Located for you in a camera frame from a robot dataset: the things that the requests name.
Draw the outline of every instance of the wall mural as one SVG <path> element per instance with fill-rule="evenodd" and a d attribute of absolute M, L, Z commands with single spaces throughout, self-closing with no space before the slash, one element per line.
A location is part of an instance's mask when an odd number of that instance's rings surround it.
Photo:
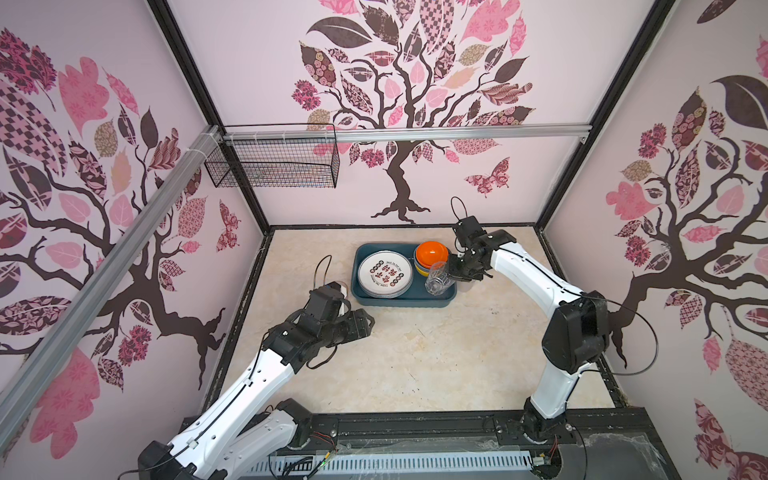
<path fill-rule="evenodd" d="M 464 31 L 453 28 L 454 0 L 423 0 L 418 6 L 416 0 L 368 0 L 359 8 L 354 0 L 320 3 L 343 16 L 323 18 L 307 32 L 325 35 L 338 48 L 323 51 L 300 42 L 312 81 L 299 80 L 292 97 L 312 111 L 309 123 L 344 129 L 516 125 L 534 110 L 506 107 L 533 88 L 511 82 L 527 60 L 515 58 L 527 31 L 522 14 L 511 19 L 520 9 L 519 0 L 457 0 L 464 6 L 462 17 L 472 13 Z M 364 45 L 370 52 L 363 56 L 350 51 Z M 349 152 L 350 165 L 358 160 L 368 168 L 386 164 L 397 195 L 372 217 L 396 212 L 400 220 L 415 223 L 409 211 L 430 210 L 410 198 L 403 170 L 408 159 L 416 164 L 442 155 L 459 162 L 460 155 L 496 145 L 492 139 L 457 140 L 452 147 L 435 141 L 390 141 L 340 144 L 339 152 Z M 329 152 L 323 145 L 315 154 Z M 491 175 L 472 175 L 466 181 L 487 195 L 506 185 L 507 169 L 505 159 Z"/>
<path fill-rule="evenodd" d="M 713 2 L 698 23 L 731 4 Z M 762 38 L 756 59 L 768 78 L 768 45 Z M 710 108 L 699 89 L 694 91 L 669 132 L 659 123 L 641 134 L 641 159 L 621 172 L 628 182 L 606 196 L 614 214 L 627 221 L 616 237 L 626 242 L 624 256 L 636 272 L 622 303 L 636 310 L 649 289 L 670 290 L 664 307 L 679 308 L 681 329 L 693 321 L 707 326 L 701 351 L 710 371 L 718 370 L 724 357 L 736 385 L 768 410 L 768 238 L 750 229 L 768 218 L 768 147 L 755 141 L 768 131 L 768 85 L 742 74 L 713 83 L 724 88 L 725 112 Z M 754 136 L 728 136 L 730 122 L 756 129 Z M 704 178 L 712 174 L 715 180 L 707 183 Z M 746 284 L 765 289 L 744 296 L 739 288 Z M 716 323 L 715 306 L 723 310 L 724 322 Z M 634 315 L 622 309 L 610 316 L 626 367 L 623 329 Z M 721 334 L 726 328 L 729 342 Z M 768 478 L 768 458 L 732 450 L 709 409 L 695 403 L 704 432 L 695 438 L 700 458 L 712 468 L 730 466 L 728 479 Z"/>
<path fill-rule="evenodd" d="M 0 79 L 0 139 L 15 185 L 15 191 L 0 191 L 0 206 L 10 212 L 0 218 L 0 298 L 14 292 L 33 295 L 0 308 L 0 333 L 13 338 L 0 343 L 0 356 L 26 356 L 42 340 L 40 335 L 32 337 L 36 341 L 26 336 L 54 325 L 70 304 L 69 298 L 47 294 L 45 286 L 51 284 L 45 282 L 60 280 L 73 292 L 82 289 L 146 207 L 154 189 L 162 185 L 162 177 L 175 166 L 181 151 L 176 129 L 161 140 L 150 108 L 140 114 L 128 86 L 94 60 L 83 57 L 79 69 L 66 65 L 64 71 L 56 71 L 38 46 L 30 49 L 8 29 L 0 35 L 0 52 L 0 73 L 10 82 Z M 74 125 L 66 137 L 62 135 L 66 125 L 54 126 L 25 97 L 38 90 L 51 91 L 57 80 L 61 104 Z M 109 89 L 100 80 L 106 80 Z M 112 94 L 119 100 L 112 105 L 119 110 L 105 110 Z M 60 108 L 55 99 L 48 96 L 51 106 Z M 92 139 L 83 137 L 83 127 L 90 121 L 101 122 Z M 68 140 L 66 146 L 62 138 Z M 174 278 L 184 274 L 178 257 L 201 247 L 214 248 L 194 239 L 203 226 L 207 201 L 194 196 L 200 180 L 198 169 L 130 267 L 132 282 L 104 305 L 99 318 L 108 322 L 102 325 L 97 319 L 85 333 L 100 337 L 94 351 L 76 349 L 36 405 L 39 413 L 30 440 L 40 442 L 53 435 L 53 458 L 66 455 L 76 443 L 74 423 L 93 412 L 92 400 L 100 395 L 99 379 L 109 388 L 124 389 L 126 369 L 144 360 L 151 341 L 159 336 L 194 339 L 200 355 L 198 388 L 202 386 L 206 354 L 218 349 L 223 338 L 215 338 L 214 333 L 224 309 L 204 322 L 169 311 L 165 303 L 165 295 L 176 291 Z M 49 207 L 56 206 L 64 217 L 51 218 L 50 212 L 56 209 Z M 235 230 L 240 222 L 221 201 L 220 212 L 224 231 L 216 251 L 237 245 Z M 22 249 L 27 236 L 39 236 L 39 240 Z"/>

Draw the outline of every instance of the aluminum rail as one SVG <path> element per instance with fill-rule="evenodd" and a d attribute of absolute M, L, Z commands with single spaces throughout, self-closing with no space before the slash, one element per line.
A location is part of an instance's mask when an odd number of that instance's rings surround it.
<path fill-rule="evenodd" d="M 197 168 L 219 143 L 217 127 L 206 126 L 148 205 L 104 259 L 69 308 L 0 394 L 0 449 L 4 449 L 45 390 L 69 361 L 85 330 L 94 322 L 152 233 Z"/>
<path fill-rule="evenodd" d="M 505 127 L 429 127 L 379 128 L 366 130 L 336 129 L 336 141 L 355 143 L 366 141 L 424 141 L 461 140 L 468 138 L 513 137 L 586 137 L 589 124 L 510 125 Z M 333 130 L 249 131 L 224 135 L 225 140 L 296 140 L 333 138 Z"/>

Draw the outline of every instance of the black cable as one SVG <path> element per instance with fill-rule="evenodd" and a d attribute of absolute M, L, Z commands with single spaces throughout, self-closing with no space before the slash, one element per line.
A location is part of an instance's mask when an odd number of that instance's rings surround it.
<path fill-rule="evenodd" d="M 451 211 L 453 212 L 453 216 L 456 217 L 456 220 L 461 221 L 461 218 L 458 218 L 458 215 L 456 215 L 456 210 L 453 209 L 454 198 L 462 203 L 462 207 L 464 207 L 464 218 L 469 217 L 469 215 L 467 214 L 467 206 L 464 205 L 464 201 L 459 197 L 451 197 Z"/>
<path fill-rule="evenodd" d="M 155 469 L 155 468 L 157 468 L 157 467 L 161 467 L 161 466 L 165 465 L 166 463 L 170 462 L 171 460 L 175 459 L 176 457 L 178 457 L 178 456 L 179 456 L 179 455 L 181 455 L 182 453 L 184 453 L 184 452 L 185 452 L 185 451 L 186 451 L 188 448 L 190 448 L 190 447 L 189 447 L 189 445 L 187 445 L 186 447 L 184 447 L 183 449 L 181 449 L 181 450 L 180 450 L 180 451 L 179 451 L 179 452 L 178 452 L 176 455 L 174 455 L 174 456 L 170 457 L 170 458 L 169 458 L 168 460 L 166 460 L 165 462 L 162 462 L 162 463 L 158 463 L 158 464 L 157 464 L 157 465 L 155 465 L 154 467 L 150 467 L 150 468 L 138 468 L 138 469 L 136 469 L 136 470 L 126 470 L 125 472 L 122 472 L 120 475 L 118 475 L 118 480 L 120 480 L 121 478 L 123 478 L 123 475 L 127 475 L 127 474 L 129 474 L 129 473 L 142 473 L 142 472 L 149 472 L 149 471 L 150 471 L 150 470 L 152 470 L 152 469 Z"/>
<path fill-rule="evenodd" d="M 331 352 L 331 356 L 329 356 L 327 359 L 323 360 L 322 362 L 318 363 L 318 364 L 317 364 L 317 365 L 315 365 L 315 366 L 310 366 L 310 363 L 309 363 L 309 362 L 307 362 L 307 363 L 306 363 L 306 367 L 307 367 L 308 369 L 310 369 L 310 370 L 314 370 L 314 369 L 318 369 L 318 368 L 320 368 L 321 366 L 323 366 L 323 365 L 325 365 L 326 363 L 328 363 L 328 362 L 330 362 L 330 361 L 331 361 L 331 359 L 333 358 L 333 356 L 334 356 L 334 355 L 336 355 L 336 351 L 337 351 L 338 349 L 339 349 L 339 346 L 338 346 L 338 345 L 337 345 L 337 346 L 334 346 L 334 347 L 333 347 L 333 351 Z"/>
<path fill-rule="evenodd" d="M 604 302 L 610 302 L 610 303 L 613 303 L 614 305 L 618 305 L 620 308 L 623 308 L 623 309 L 625 309 L 625 310 L 629 310 L 630 312 L 634 313 L 636 316 L 639 316 L 639 317 L 640 317 L 640 318 L 641 318 L 641 319 L 642 319 L 642 320 L 645 322 L 645 324 L 646 324 L 646 325 L 648 325 L 648 328 L 650 329 L 650 332 L 651 332 L 651 333 L 653 334 L 653 336 L 654 336 L 654 342 L 656 343 L 656 349 L 655 349 L 655 352 L 654 352 L 654 359 L 652 359 L 652 360 L 650 361 L 650 363 L 648 364 L 648 366 L 647 366 L 647 367 L 645 367 L 644 369 L 642 369 L 642 370 L 640 370 L 640 371 L 638 371 L 638 372 L 632 372 L 632 373 L 615 373 L 615 372 L 612 372 L 612 371 L 611 371 L 611 369 L 609 368 L 609 369 L 608 369 L 608 372 L 609 372 L 611 375 L 616 375 L 616 376 L 635 376 L 635 375 L 640 375 L 641 373 L 645 373 L 645 372 L 647 372 L 647 371 L 648 371 L 648 370 L 649 370 L 649 369 L 650 369 L 652 366 L 654 366 L 654 364 L 656 363 L 656 359 L 657 359 L 657 358 L 658 358 L 658 356 L 659 356 L 659 337 L 658 337 L 658 335 L 656 334 L 656 329 L 654 328 L 654 326 L 653 326 L 653 325 L 651 325 L 651 324 L 650 324 L 650 322 L 648 321 L 648 319 L 646 319 L 644 316 L 642 316 L 641 314 L 639 314 L 637 311 L 635 311 L 635 310 L 632 310 L 632 309 L 631 309 L 631 308 L 629 308 L 628 306 L 624 306 L 623 304 L 621 304 L 621 303 L 619 303 L 619 302 L 617 302 L 617 301 L 615 301 L 615 300 L 610 300 L 610 299 L 607 299 L 607 298 L 599 298 L 599 297 L 596 297 L 596 296 L 585 296 L 585 295 L 582 295 L 581 293 L 571 292 L 570 290 L 567 290 L 567 289 L 565 289 L 565 288 L 564 288 L 564 287 L 563 287 L 563 286 L 562 286 L 562 285 L 561 285 L 561 284 L 560 284 L 560 283 L 559 283 L 557 280 L 555 280 L 555 279 L 553 279 L 551 276 L 549 276 L 549 274 L 547 273 L 547 271 L 546 271 L 546 270 L 544 270 L 544 269 L 540 268 L 540 266 L 539 266 L 539 265 L 537 265 L 536 263 L 533 263 L 533 262 L 531 262 L 531 261 L 530 261 L 528 258 L 526 258 L 526 257 L 523 257 L 523 256 L 522 256 L 520 253 L 517 253 L 517 252 L 513 252 L 512 250 L 507 250 L 507 249 L 505 249 L 505 248 L 501 248 L 501 247 L 499 247 L 499 249 L 500 249 L 500 250 L 504 250 L 505 252 L 509 252 L 509 253 L 512 253 L 512 254 L 514 254 L 514 255 L 517 255 L 517 256 L 518 256 L 518 257 L 520 257 L 521 259 L 523 259 L 523 260 L 527 261 L 528 263 L 530 263 L 531 265 L 533 265 L 534 267 L 536 267 L 536 270 L 538 270 L 538 271 L 540 271 L 541 273 L 543 273 L 543 274 L 544 274 L 544 275 L 545 275 L 545 276 L 546 276 L 546 277 L 547 277 L 549 280 L 551 280 L 551 281 L 552 281 L 552 283 L 554 283 L 555 285 L 557 285 L 557 286 L 558 286 L 558 288 L 560 288 L 560 289 L 561 289 L 561 290 L 563 290 L 564 292 L 566 292 L 566 293 L 570 293 L 571 295 L 579 296 L 579 297 L 581 297 L 581 298 L 584 298 L 584 299 L 587 299 L 587 300 L 597 300 L 597 301 L 604 301 Z M 597 372 L 597 373 L 602 373 L 600 370 L 584 370 L 584 371 L 585 371 L 585 372 Z"/>
<path fill-rule="evenodd" d="M 326 258 L 328 259 L 328 265 L 326 265 L 326 272 L 323 274 L 323 285 L 326 284 L 326 275 L 328 275 L 328 269 L 331 266 L 331 260 L 333 260 L 333 255 L 325 255 L 323 258 L 320 259 L 319 262 L 317 262 L 317 266 L 315 267 L 315 274 L 312 277 L 312 290 L 317 288 L 317 270 L 320 268 L 320 264 Z"/>

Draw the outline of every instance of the side wall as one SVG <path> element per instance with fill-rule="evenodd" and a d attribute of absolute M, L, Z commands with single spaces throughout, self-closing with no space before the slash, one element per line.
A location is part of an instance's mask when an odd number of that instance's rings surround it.
<path fill-rule="evenodd" d="M 683 478 L 768 472 L 765 18 L 682 0 L 547 229 L 571 282 L 656 329 L 656 365 L 618 380 Z M 612 368 L 644 368 L 648 327 L 611 322 Z"/>

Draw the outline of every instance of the orange bowl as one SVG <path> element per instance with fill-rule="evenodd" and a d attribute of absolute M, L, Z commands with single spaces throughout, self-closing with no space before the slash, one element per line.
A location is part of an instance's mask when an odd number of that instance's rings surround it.
<path fill-rule="evenodd" d="M 424 242 L 416 247 L 416 261 L 429 270 L 437 262 L 448 261 L 448 247 L 440 242 Z"/>

